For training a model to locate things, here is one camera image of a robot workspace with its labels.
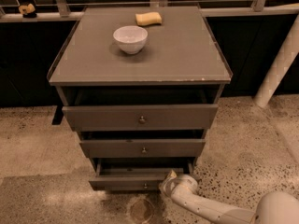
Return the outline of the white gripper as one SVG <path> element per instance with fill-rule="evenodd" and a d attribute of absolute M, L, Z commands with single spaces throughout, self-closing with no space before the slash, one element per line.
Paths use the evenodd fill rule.
<path fill-rule="evenodd" d="M 177 175 L 174 170 L 171 170 L 165 180 L 159 185 L 159 190 L 167 197 L 170 197 L 175 188 L 182 189 L 190 194 L 196 194 L 197 187 L 198 183 L 192 176 Z"/>

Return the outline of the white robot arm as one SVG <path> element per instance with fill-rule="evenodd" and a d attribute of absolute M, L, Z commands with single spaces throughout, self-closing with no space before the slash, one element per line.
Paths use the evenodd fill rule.
<path fill-rule="evenodd" d="M 286 192 L 265 194 L 252 211 L 201 197 L 197 187 L 193 177 L 173 170 L 160 184 L 161 192 L 173 203 L 212 224 L 299 224 L 299 201 Z"/>

